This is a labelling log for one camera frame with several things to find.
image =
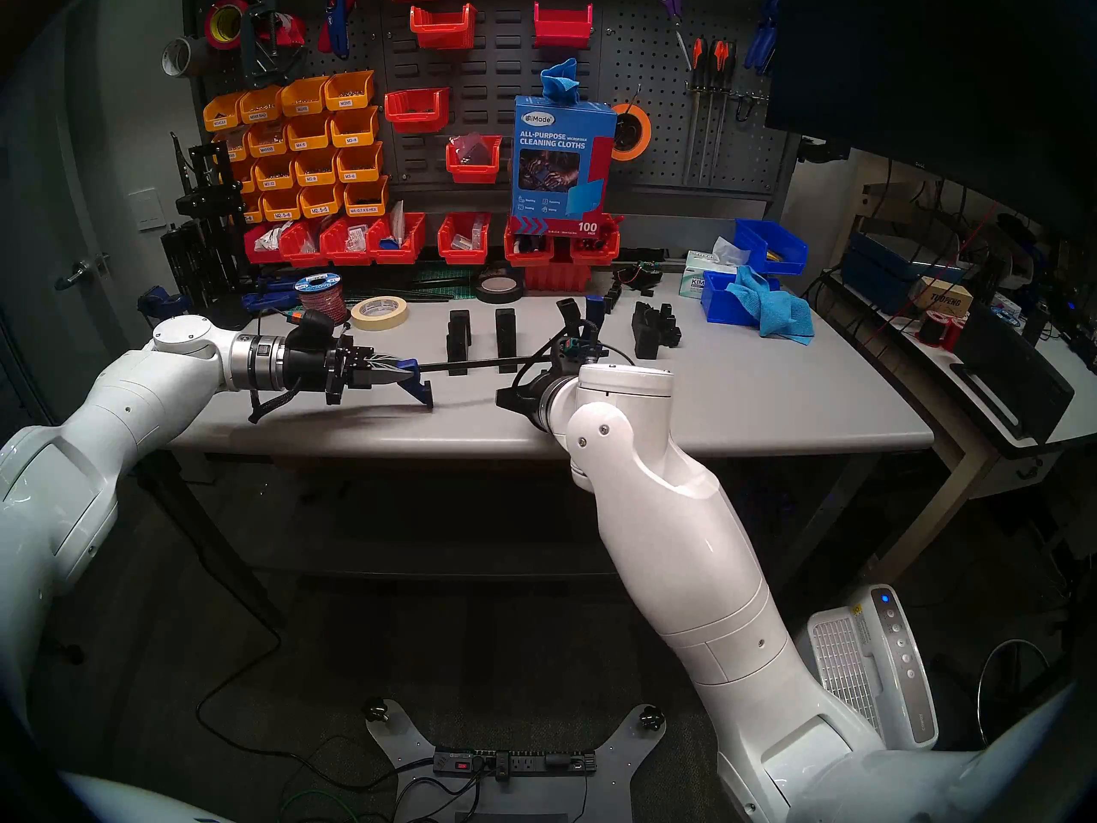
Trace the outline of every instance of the door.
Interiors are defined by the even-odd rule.
[[[76,176],[65,84],[66,18],[27,47],[0,90],[0,319],[12,382],[59,422],[127,338],[103,283]]]

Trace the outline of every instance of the table leg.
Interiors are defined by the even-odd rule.
[[[236,550],[225,539],[210,515],[179,474],[179,463],[168,451],[155,451],[134,469],[137,483],[176,523],[194,546],[199,561],[261,623],[283,628],[285,618],[267,595]]]
[[[838,477],[829,488],[824,487],[822,501],[813,512],[804,514],[777,543],[780,557],[773,562],[768,576],[770,588],[780,593],[804,565],[807,557],[830,530],[846,509],[853,494],[871,474],[880,459],[879,454],[850,454]]]
[[[991,471],[996,460],[997,454],[989,449],[966,451],[952,474],[895,544],[883,557],[872,555],[869,559],[861,570],[861,580],[866,584],[894,584],[971,497],[976,484]]]

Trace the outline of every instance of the blue box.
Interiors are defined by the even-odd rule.
[[[771,277],[761,279],[769,283],[770,291],[776,292],[781,288],[780,281]],[[740,324],[745,327],[757,327],[759,322],[743,308],[738,297],[727,291],[727,286],[734,284],[734,273],[704,272],[701,306],[704,308],[705,320],[714,324]]]
[[[511,232],[596,235],[615,131],[617,112],[604,103],[517,98]]]

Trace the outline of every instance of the door handle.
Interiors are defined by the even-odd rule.
[[[91,266],[87,262],[73,262],[71,277],[58,277],[54,283],[54,291],[64,292],[71,289],[77,283],[91,282]]]

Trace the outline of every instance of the cardboard box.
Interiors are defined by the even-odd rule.
[[[517,98],[511,232],[596,235],[615,131],[617,113],[604,103]]]
[[[700,301],[701,293],[704,291],[705,271],[735,273],[737,268],[738,266],[721,262],[712,253],[690,250],[686,255],[686,270],[682,271],[682,280],[678,285],[678,294],[682,297],[697,297]]]
[[[962,318],[968,314],[971,301],[966,289],[945,280],[930,282],[923,277],[914,284],[914,305],[919,309],[932,309],[941,315]]]

